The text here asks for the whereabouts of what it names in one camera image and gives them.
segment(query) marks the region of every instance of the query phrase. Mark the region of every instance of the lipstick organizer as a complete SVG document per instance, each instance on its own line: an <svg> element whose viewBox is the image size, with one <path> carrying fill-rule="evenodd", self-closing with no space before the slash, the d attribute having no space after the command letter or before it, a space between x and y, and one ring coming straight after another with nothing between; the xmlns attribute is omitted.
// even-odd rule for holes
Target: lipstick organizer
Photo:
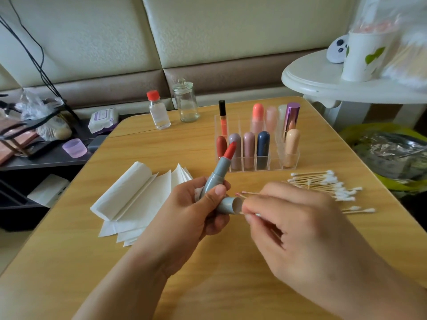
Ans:
<svg viewBox="0 0 427 320"><path fill-rule="evenodd" d="M255 149L253 155L250 157L243 156L243 135L252 130L252 115L246 117L241 114L229 114L227 115L227 130L228 135L222 134L220 116L215 116L215 139L214 149L216 162L220 157L216 156L216 139L218 136L224 136L227 139L227 145L229 144L228 135L239 134L240 136L240 149L241 157L232 159L232 165L229 172L252 172L252 171L278 171L285 169L295 169L299 160L299 150L296 154L285 155L284 145L285 143L281 139L280 123L276 124L275 130L267 130L266 123L261 122L262 130L267 131L270 134L270 149L268 156L257 156L257 142L258 134L255 134Z"/></svg>

